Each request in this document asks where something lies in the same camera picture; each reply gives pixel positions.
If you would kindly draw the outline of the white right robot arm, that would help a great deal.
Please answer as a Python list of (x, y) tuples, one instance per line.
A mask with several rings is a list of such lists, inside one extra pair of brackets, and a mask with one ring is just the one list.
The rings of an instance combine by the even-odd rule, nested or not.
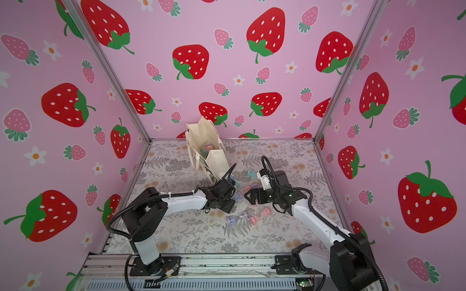
[(311, 246), (299, 247), (297, 267), (314, 269), (331, 277), (340, 291), (361, 291), (379, 283), (383, 291), (388, 285), (377, 265), (368, 239), (339, 227), (313, 206), (312, 191), (291, 187), (285, 172), (257, 172), (262, 186), (245, 195), (250, 204), (279, 206), (285, 213), (301, 221), (324, 243), (328, 254), (323, 255)]

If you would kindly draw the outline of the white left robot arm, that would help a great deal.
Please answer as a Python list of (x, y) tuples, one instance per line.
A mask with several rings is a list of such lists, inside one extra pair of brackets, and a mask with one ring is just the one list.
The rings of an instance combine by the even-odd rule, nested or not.
[(177, 194), (147, 188), (123, 214), (131, 245), (142, 263), (146, 266), (161, 264), (155, 231), (165, 217), (187, 210), (219, 209), (230, 213), (235, 204), (234, 194), (235, 182), (230, 179), (221, 179), (212, 186)]

